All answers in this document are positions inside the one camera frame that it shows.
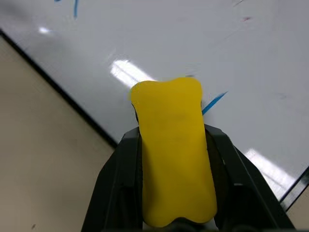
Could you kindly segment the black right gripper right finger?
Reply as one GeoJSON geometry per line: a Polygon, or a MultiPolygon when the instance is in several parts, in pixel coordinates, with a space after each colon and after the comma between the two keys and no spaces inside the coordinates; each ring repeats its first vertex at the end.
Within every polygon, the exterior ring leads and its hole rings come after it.
{"type": "Polygon", "coordinates": [[[215,225],[222,231],[294,229],[257,167],[220,129],[205,126],[217,200],[215,225]]]}

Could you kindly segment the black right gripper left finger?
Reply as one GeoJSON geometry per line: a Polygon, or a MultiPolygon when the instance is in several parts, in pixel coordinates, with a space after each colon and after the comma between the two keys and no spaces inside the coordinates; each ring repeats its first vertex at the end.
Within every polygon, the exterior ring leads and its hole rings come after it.
{"type": "Polygon", "coordinates": [[[99,172],[81,232],[142,230],[139,128],[126,132],[99,172]]]}

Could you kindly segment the yellow whiteboard eraser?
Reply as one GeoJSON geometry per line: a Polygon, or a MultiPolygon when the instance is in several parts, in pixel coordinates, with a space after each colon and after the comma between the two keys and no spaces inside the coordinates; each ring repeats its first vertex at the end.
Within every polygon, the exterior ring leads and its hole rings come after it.
{"type": "Polygon", "coordinates": [[[141,135],[144,222],[157,228],[178,218],[207,223],[217,213],[217,200],[200,82],[143,81],[130,95],[141,135]]]}

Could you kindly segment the black-framed whiteboard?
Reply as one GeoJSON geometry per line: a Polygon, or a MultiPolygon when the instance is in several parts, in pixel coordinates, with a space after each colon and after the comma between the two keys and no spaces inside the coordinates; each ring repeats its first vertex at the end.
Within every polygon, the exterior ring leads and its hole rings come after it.
{"type": "Polygon", "coordinates": [[[309,184],[309,0],[0,0],[0,30],[116,142],[132,86],[192,76],[283,208],[309,184]]]}

